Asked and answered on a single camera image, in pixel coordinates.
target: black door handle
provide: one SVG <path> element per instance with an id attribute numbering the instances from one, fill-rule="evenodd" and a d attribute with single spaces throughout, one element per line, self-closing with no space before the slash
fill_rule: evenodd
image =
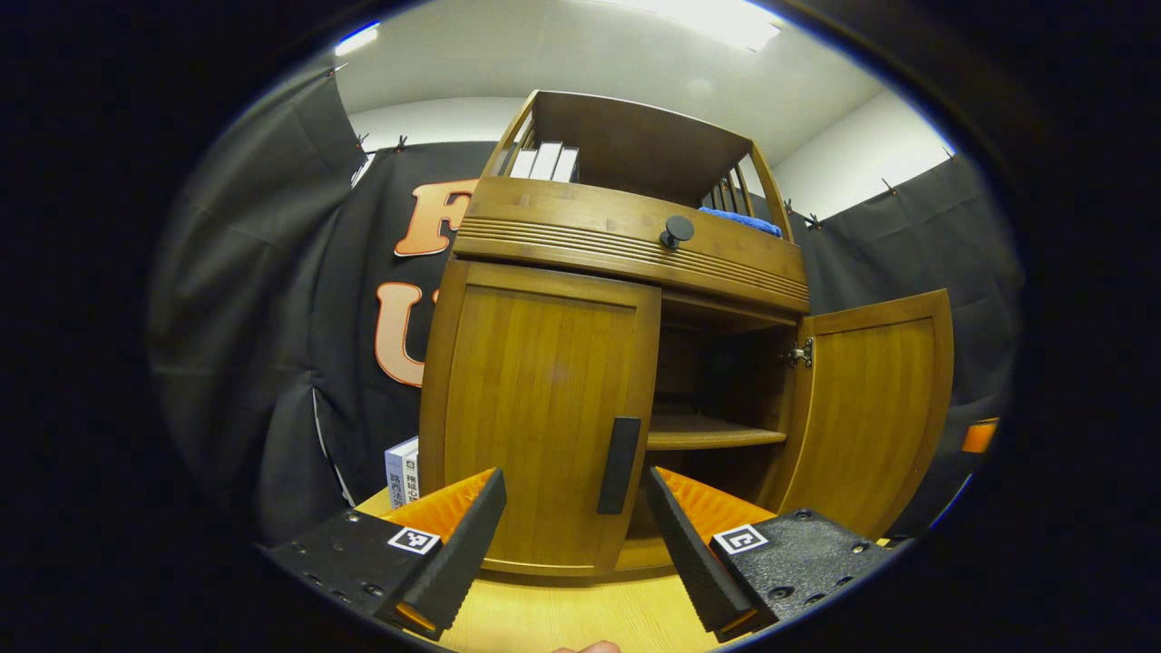
<path id="1" fill-rule="evenodd" d="M 629 491 L 629 476 L 633 475 L 633 459 L 637 457 L 640 439 L 640 418 L 613 418 L 605 479 L 600 483 L 600 498 L 597 501 L 598 515 L 620 515 L 625 510 L 625 495 Z"/>

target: white wall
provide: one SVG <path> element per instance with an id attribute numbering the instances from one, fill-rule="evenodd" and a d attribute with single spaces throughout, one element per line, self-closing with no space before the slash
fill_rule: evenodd
<path id="1" fill-rule="evenodd" d="M 398 143 L 499 141 L 525 98 L 449 98 L 352 114 L 363 149 Z M 777 163 L 774 181 L 794 209 L 827 218 L 902 184 L 947 159 L 952 146 L 907 102 L 885 91 Z M 764 195 L 749 158 L 742 163 L 750 191 Z"/>
<path id="2" fill-rule="evenodd" d="M 409 102 L 347 116 L 368 152 L 398 144 L 499 141 L 526 98 L 449 98 Z"/>
<path id="3" fill-rule="evenodd" d="M 884 91 L 773 168 L 794 210 L 827 218 L 884 193 L 956 153 L 906 101 Z"/>

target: top shelf compartment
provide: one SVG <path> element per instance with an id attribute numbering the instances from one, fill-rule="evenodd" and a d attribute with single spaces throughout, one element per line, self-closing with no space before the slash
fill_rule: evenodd
<path id="1" fill-rule="evenodd" d="M 540 92 L 533 121 L 538 142 L 580 149 L 585 184 L 691 207 L 750 152 L 719 127 L 596 95 Z"/>
<path id="2" fill-rule="evenodd" d="M 749 138 L 697 119 L 613 98 L 534 91 L 513 119 L 484 175 L 506 175 L 515 152 L 546 142 L 578 148 L 580 182 L 691 208 L 753 215 L 741 162 L 750 157 L 771 221 L 793 243 L 766 162 Z"/>

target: finger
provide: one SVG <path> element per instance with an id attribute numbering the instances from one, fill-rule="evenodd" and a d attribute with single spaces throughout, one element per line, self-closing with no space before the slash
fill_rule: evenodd
<path id="1" fill-rule="evenodd" d="M 612 641 L 600 640 L 592 646 L 589 646 L 580 653 L 621 653 L 621 647 L 613 644 Z"/>

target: open cabinet door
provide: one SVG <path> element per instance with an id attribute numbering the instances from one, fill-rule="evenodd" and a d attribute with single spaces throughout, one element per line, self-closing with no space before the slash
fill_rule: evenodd
<path id="1" fill-rule="evenodd" d="M 911 500 L 943 433 L 953 365 L 947 290 L 806 317 L 799 346 L 808 339 L 812 360 L 796 363 L 770 505 L 817 510 L 878 538 Z"/>

